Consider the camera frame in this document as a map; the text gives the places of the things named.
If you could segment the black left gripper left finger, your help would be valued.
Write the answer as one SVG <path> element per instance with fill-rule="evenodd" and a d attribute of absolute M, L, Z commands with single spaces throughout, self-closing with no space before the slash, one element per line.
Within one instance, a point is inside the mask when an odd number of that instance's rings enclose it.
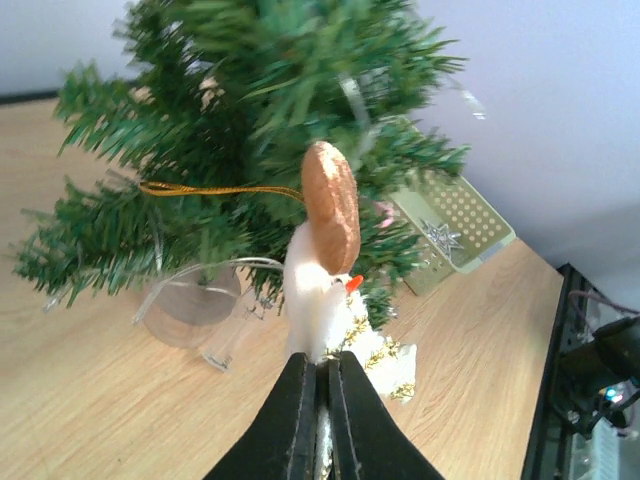
<path fill-rule="evenodd" d="M 316 367 L 295 353 L 246 432 L 205 477 L 311 479 L 316 423 Z"/>

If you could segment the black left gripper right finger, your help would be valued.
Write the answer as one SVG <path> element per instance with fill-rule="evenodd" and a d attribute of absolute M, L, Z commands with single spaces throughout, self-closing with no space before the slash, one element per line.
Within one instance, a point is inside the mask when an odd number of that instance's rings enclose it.
<path fill-rule="evenodd" d="M 397 426 L 350 351 L 329 362 L 328 406 L 332 479 L 443 479 Z"/>

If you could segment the snowman ornament brown hat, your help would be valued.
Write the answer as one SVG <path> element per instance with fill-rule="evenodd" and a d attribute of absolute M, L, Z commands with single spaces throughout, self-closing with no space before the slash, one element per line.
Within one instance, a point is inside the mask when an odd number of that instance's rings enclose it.
<path fill-rule="evenodd" d="M 283 273 L 288 348 L 315 364 L 344 351 L 355 355 L 375 391 L 408 402 L 416 387 L 417 347 L 376 332 L 369 323 L 363 278 L 351 270 L 361 248 L 358 191 L 351 167 L 340 150 L 316 141 L 301 164 L 301 188 L 282 186 L 204 187 L 143 182 L 143 192 L 160 197 L 274 193 L 305 206 L 307 218 L 294 231 Z"/>

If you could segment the green perforated plastic basket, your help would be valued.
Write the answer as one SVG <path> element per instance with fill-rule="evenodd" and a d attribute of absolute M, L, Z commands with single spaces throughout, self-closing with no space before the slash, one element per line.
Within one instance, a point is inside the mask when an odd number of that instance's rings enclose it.
<path fill-rule="evenodd" d="M 508 222 L 462 176 L 427 172 L 421 181 L 392 193 L 390 201 L 420 236 L 421 260 L 405 278 L 418 296 L 454 273 L 472 272 L 516 238 Z"/>

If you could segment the small green christmas tree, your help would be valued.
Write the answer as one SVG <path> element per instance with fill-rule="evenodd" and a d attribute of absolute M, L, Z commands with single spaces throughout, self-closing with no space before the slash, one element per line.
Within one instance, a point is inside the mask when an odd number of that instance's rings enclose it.
<path fill-rule="evenodd" d="M 51 297 L 115 295 L 193 264 L 282 261 L 305 217 L 305 151 L 327 141 L 359 189 L 354 270 L 374 327 L 419 263 L 403 220 L 380 204 L 429 172 L 460 174 L 465 146 L 411 122 L 464 67 L 409 1 L 138 1 L 117 30 L 141 72 L 69 71 L 56 116 L 66 145 L 130 176 L 89 190 L 67 183 L 14 249 L 14 271 Z"/>

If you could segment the clear led string lights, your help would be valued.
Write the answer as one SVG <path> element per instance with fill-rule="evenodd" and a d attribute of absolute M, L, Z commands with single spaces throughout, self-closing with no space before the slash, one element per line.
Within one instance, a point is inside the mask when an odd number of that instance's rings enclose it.
<path fill-rule="evenodd" d="M 340 87 L 346 96 L 350 107 L 355 114 L 356 119 L 360 122 L 365 129 L 364 136 L 362 137 L 357 155 L 362 156 L 367 153 L 371 148 L 373 148 L 375 141 L 380 135 L 382 128 L 386 124 L 390 124 L 395 121 L 398 117 L 396 115 L 385 116 L 382 120 L 373 124 L 371 122 L 370 116 L 367 113 L 367 109 L 364 102 L 364 97 L 362 96 L 360 87 L 354 78 L 347 74 L 340 74 L 338 76 Z M 429 267 L 433 270 L 437 270 L 446 265 L 450 266 L 450 268 L 454 269 L 456 267 L 455 263 L 452 261 L 452 257 L 447 258 L 444 254 L 426 237 L 427 243 L 429 244 L 429 248 L 431 249 L 430 256 L 432 258 L 440 257 L 442 261 L 440 264 L 435 265 L 431 263 Z M 155 263 L 156 270 L 159 275 L 162 275 L 163 278 L 157 283 L 155 283 L 150 292 L 145 297 L 142 306 L 139 308 L 138 312 L 133 317 L 133 323 L 140 323 L 146 312 L 150 309 L 151 305 L 156 301 L 159 297 L 162 290 L 168 286 L 175 286 L 179 288 L 187 288 L 194 287 L 198 288 L 202 291 L 207 292 L 216 292 L 223 295 L 226 295 L 230 298 L 235 297 L 236 295 L 231 292 L 230 289 L 224 289 L 222 287 L 213 287 L 209 286 L 206 282 L 205 271 L 207 269 L 217 270 L 222 267 L 231 267 L 231 268 L 239 268 L 239 267 L 254 267 L 258 269 L 267 269 L 267 270 L 282 270 L 283 266 L 281 263 L 268 258 L 258 258 L 258 257 L 246 257 L 238 260 L 226 260 L 219 263 L 209 263 L 209 264 L 196 264 L 194 266 L 183 268 L 171 275 L 164 274 L 163 271 L 163 242 L 160 240 L 159 236 L 154 237 L 154 249 L 155 249 Z"/>

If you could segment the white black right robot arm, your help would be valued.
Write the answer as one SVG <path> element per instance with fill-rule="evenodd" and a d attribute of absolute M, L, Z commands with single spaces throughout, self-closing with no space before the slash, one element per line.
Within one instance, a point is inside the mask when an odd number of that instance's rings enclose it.
<path fill-rule="evenodd" d="M 607 393 L 611 387 L 639 387 L 639 318 L 623 318 L 604 325 L 593 339 L 560 357 L 556 411 L 574 433 L 589 439 L 602 419 L 620 428 L 627 409 L 639 392 L 620 401 Z"/>

